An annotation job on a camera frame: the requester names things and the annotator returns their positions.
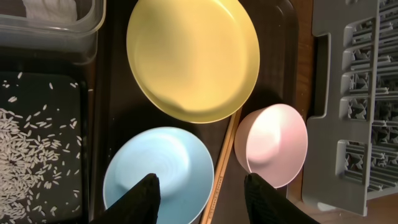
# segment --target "chopstick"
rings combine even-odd
[[[224,138],[223,148],[221,149],[220,158],[217,162],[214,187],[211,190],[209,201],[201,218],[201,224],[210,224],[216,209],[218,196],[220,194],[221,185],[224,180],[226,166],[228,165],[229,155],[235,140],[236,130],[238,129],[239,119],[241,117],[242,108],[232,115],[231,120]]]

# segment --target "wooden table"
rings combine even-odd
[[[297,11],[300,25],[298,36],[296,107],[303,119],[308,118],[312,99],[314,72],[314,38],[312,36],[313,0],[290,0]],[[368,216],[361,217],[340,209],[321,212],[305,205],[301,198],[302,171],[289,184],[288,199],[299,209],[320,223],[398,223],[398,194],[377,198],[368,202]]]

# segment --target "white tissue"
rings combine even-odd
[[[75,0],[23,0],[26,18],[70,23],[77,20]]]

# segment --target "light blue bowl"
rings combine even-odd
[[[213,161],[206,146],[179,128],[154,128],[130,139],[106,171],[103,198],[108,209],[147,174],[160,182],[158,224],[189,224],[205,207],[213,188]]]

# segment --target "dish rack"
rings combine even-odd
[[[315,114],[303,201],[363,216],[398,192],[398,0],[314,0]]]

